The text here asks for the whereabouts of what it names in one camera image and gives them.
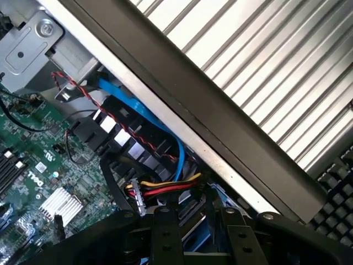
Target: heatsink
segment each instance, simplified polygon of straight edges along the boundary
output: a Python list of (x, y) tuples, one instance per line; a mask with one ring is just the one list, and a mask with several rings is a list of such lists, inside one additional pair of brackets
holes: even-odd
[(45, 219), (52, 221), (55, 215), (61, 215), (65, 227), (83, 208), (79, 199), (64, 188), (57, 188), (39, 207)]

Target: metal chassis panel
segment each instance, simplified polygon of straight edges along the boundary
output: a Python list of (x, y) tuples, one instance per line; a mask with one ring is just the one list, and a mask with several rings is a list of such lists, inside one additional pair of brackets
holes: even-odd
[(280, 213), (321, 209), (313, 180), (129, 1), (60, 2)]

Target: green circuit board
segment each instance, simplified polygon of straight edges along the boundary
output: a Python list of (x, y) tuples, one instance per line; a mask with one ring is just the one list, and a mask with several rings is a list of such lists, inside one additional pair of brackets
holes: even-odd
[[(53, 106), (39, 96), (37, 103), (40, 105), (35, 107), (23, 102), (19, 105), (18, 100), (10, 96), (1, 97), (7, 106), (12, 107), (11, 114), (29, 127), (41, 129), (64, 119)], [(53, 242), (53, 222), (46, 220), (39, 208), (61, 187), (74, 195), (83, 206), (65, 227), (67, 236), (95, 224), (117, 210), (101, 174), (97, 157), (85, 166), (77, 166), (68, 159), (65, 152), (58, 153), (53, 149), (55, 145), (65, 148), (64, 133), (69, 127), (69, 122), (61, 123), (46, 132), (29, 133), (18, 128), (1, 112), (0, 127), (2, 149), (10, 149), (26, 165), (12, 186), (0, 196), (0, 205), (10, 204), (14, 210), (13, 219), (28, 223), (28, 227), (33, 228), (33, 231), (23, 231), (25, 229), (10, 224), (1, 232), (1, 265), (5, 265), (9, 256), (21, 248), (29, 235), (36, 243)], [(70, 139), (69, 145), (75, 160), (87, 161), (93, 155), (91, 150), (75, 138)], [(28, 249), (30, 252), (35, 248), (31, 246)]]

